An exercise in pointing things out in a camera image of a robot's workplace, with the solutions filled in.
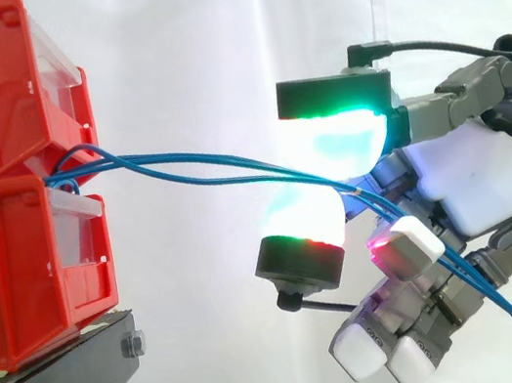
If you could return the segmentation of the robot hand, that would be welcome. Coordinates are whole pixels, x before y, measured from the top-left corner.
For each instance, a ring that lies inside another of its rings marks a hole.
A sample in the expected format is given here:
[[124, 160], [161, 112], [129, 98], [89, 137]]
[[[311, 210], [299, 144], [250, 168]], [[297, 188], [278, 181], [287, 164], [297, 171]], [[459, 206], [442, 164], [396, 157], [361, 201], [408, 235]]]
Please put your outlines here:
[[386, 368], [423, 383], [452, 335], [512, 276], [512, 35], [425, 96], [399, 100], [387, 70], [276, 88], [288, 157], [302, 176], [282, 190], [263, 226], [255, 274], [288, 312], [341, 279], [346, 222], [362, 199], [379, 216], [367, 241], [382, 279], [329, 351], [355, 381]]

